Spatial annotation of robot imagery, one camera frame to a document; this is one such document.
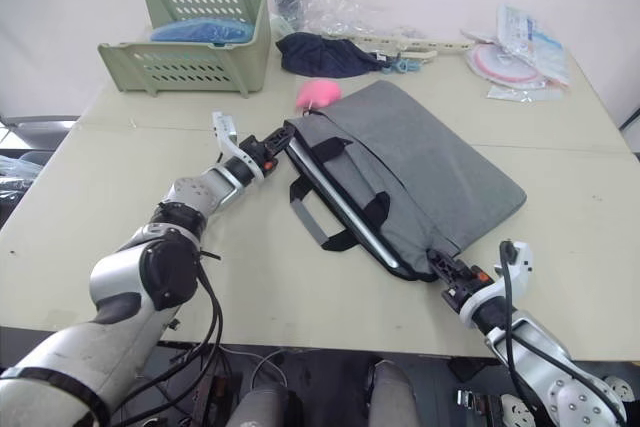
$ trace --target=navy blue cloth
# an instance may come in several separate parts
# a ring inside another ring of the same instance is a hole
[[[391,65],[350,40],[323,39],[306,32],[289,34],[276,45],[282,52],[282,68],[307,77],[355,77]]]

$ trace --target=white package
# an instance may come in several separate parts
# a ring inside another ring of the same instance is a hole
[[[466,59],[480,77],[512,89],[544,89],[548,84],[535,68],[496,44],[478,44],[467,52]]]
[[[488,99],[512,100],[514,102],[539,102],[543,100],[562,100],[564,90],[560,87],[546,89],[520,90],[492,85],[487,94]]]
[[[564,47],[526,12],[500,6],[498,41],[507,52],[535,67],[545,77],[569,85]]]

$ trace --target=white table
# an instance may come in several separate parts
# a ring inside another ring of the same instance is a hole
[[[78,122],[0,230],[0,325],[56,330],[93,317],[87,280],[95,262],[144,224],[171,182],[217,157],[212,110],[241,133],[264,136],[292,115],[304,80],[273,56],[265,90],[121,94],[108,87]],[[486,82],[461,58],[442,57],[396,82],[520,184],[523,208],[463,254],[491,269],[505,238],[533,248],[536,272],[518,306],[578,359],[640,359],[640,164],[579,69],[563,101],[484,98]],[[341,81],[346,93],[381,75]],[[225,315],[227,343],[486,356],[440,298],[442,284],[404,282],[360,248],[322,251],[288,205],[288,160],[259,189],[210,221],[206,268]],[[339,228],[311,205],[327,230]],[[165,339],[199,340],[209,322],[202,292]]]

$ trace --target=plastic bag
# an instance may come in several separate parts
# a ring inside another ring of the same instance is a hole
[[[0,155],[0,176],[34,180],[41,170],[41,165]]]
[[[519,58],[505,52],[499,45],[476,45],[466,54],[471,70],[487,80],[512,89],[544,89],[547,79]]]
[[[492,85],[487,94],[488,99],[512,100],[514,102],[538,102],[543,100],[562,100],[564,90],[560,87],[547,87],[537,90],[519,90]]]
[[[254,29],[252,24],[235,19],[198,17],[158,27],[151,33],[151,40],[156,42],[243,44],[251,41]]]
[[[314,34],[373,34],[365,19],[376,12],[354,0],[278,0],[278,12],[295,31]]]
[[[31,179],[0,177],[0,203],[17,204],[33,184]]]
[[[506,5],[498,9],[498,41],[545,77],[569,85],[564,47],[526,12]]]
[[[423,32],[413,27],[395,24],[394,17],[384,15],[382,9],[363,5],[356,0],[278,0],[277,6],[282,20],[297,32],[337,37],[397,38],[397,45],[389,45],[387,40],[380,46],[376,46],[375,41],[369,41],[365,46],[351,39],[367,52],[396,55],[408,47],[409,39],[426,38]]]
[[[289,25],[289,22],[280,15],[270,14],[269,23],[271,24],[271,33],[275,37],[276,41],[284,39],[287,35],[291,35],[295,32],[291,25]]]

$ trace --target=black strap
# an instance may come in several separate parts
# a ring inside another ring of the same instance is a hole
[[[109,425],[111,415],[107,404],[93,390],[67,374],[43,367],[10,367],[0,376],[0,380],[6,379],[31,379],[46,382],[85,404],[93,412],[101,426]]]
[[[386,192],[376,194],[371,202],[363,209],[364,215],[375,230],[379,230],[389,216],[391,198]]]
[[[359,242],[355,235],[348,229],[344,229],[330,237],[324,233],[304,204],[302,204],[302,200],[312,188],[313,185],[307,177],[298,177],[289,187],[289,201],[302,224],[307,228],[316,242],[320,244],[320,247],[322,247],[323,250],[331,252],[344,252],[358,245]],[[389,194],[380,192],[363,209],[365,217],[375,230],[380,229],[380,226],[387,220],[390,205],[391,199],[389,198]]]
[[[309,179],[301,175],[289,186],[289,202],[293,202],[296,199],[304,199],[312,188],[313,186]]]
[[[311,152],[316,156],[318,162],[324,164],[325,162],[338,157],[342,152],[344,152],[344,148],[352,143],[353,142],[347,139],[331,137],[330,139],[324,140],[311,147]]]

